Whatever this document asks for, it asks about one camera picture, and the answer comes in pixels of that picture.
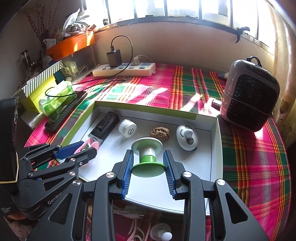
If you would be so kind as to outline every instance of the smartphone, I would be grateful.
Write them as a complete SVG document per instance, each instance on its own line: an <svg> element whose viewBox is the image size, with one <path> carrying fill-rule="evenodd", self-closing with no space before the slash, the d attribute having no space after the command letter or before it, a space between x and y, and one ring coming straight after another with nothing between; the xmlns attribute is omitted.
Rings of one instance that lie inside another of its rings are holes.
<svg viewBox="0 0 296 241"><path fill-rule="evenodd" d="M87 93L85 91L70 95L50 116L44 125L45 128L50 132L57 132L73 110L85 99L86 95Z"/></svg>

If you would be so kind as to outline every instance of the plaid tablecloth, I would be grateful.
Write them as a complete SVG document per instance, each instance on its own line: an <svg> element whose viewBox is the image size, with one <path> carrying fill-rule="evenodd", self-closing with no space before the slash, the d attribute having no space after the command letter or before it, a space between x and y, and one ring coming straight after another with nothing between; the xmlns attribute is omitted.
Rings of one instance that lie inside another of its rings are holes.
<svg viewBox="0 0 296 241"><path fill-rule="evenodd" d="M116 82L123 78L126 79L124 83ZM87 77L77 90L105 80ZM88 89L87 99L56 134L46 132L45 118L32 133L26 146L45 142L60 144L84 110L95 100L216 116L218 113L210 105L213 98L221 100L225 87L225 81L219 79L216 73L202 73L199 69L164 64L157 64L156 74L151 77L116 77L114 80L105 89ZM289 165L276 124L273 119L269 119L260 131L250 133L230 125L221 117L218 119L223 148L223 178L245 202L273 241L285 227L291 202Z"/></svg>

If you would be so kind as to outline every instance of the walnut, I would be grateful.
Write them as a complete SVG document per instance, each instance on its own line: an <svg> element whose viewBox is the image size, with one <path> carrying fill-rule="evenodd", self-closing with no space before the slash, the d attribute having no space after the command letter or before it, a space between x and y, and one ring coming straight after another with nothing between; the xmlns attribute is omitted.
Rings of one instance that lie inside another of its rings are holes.
<svg viewBox="0 0 296 241"><path fill-rule="evenodd" d="M151 130L150 137L160 140L162 143L165 143L169 138L170 132L167 128L156 127Z"/></svg>

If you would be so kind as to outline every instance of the fan grille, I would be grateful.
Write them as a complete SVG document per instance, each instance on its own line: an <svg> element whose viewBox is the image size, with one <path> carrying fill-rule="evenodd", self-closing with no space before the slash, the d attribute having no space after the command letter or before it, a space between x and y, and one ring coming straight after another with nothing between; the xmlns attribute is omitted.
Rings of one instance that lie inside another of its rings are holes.
<svg viewBox="0 0 296 241"><path fill-rule="evenodd" d="M263 114L238 101L231 100L227 117L229 120L250 130L259 131L267 121L269 115Z"/></svg>
<svg viewBox="0 0 296 241"><path fill-rule="evenodd" d="M238 78L233 98L270 114L277 100L277 92L260 80L242 74Z"/></svg>

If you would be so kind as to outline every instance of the window sill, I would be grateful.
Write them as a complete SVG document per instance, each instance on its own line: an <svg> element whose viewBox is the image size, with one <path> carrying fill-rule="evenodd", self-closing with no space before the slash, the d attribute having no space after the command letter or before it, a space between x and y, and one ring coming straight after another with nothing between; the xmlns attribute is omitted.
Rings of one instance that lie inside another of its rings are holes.
<svg viewBox="0 0 296 241"><path fill-rule="evenodd" d="M206 20L197 19L197 18L187 18L187 17L145 17L145 18L135 18L135 19L124 20L124 21L121 21L121 22L108 24L108 25L98 29L96 31L96 33L107 30L107 29L115 28L115 27L120 27L120 26L125 26L125 25L130 25L130 24L137 24L137 23L151 23L151 22L179 22L179 23L199 24L199 25L208 26L208 27L211 27L211 28L220 29L220 30L223 30L225 32L229 32L231 34L237 35L237 30L236 29L232 29L232 28L227 27L225 25L221 25L219 23L214 23L214 22L210 22L210 21L206 21ZM248 34L242 34L241 38L246 39L246 40L256 44L257 46L263 48L264 50L266 50L269 53L271 53L272 55L274 55L274 53L270 51L270 48L267 45L265 45L264 43L258 41L257 39L253 38L252 36L250 36Z"/></svg>

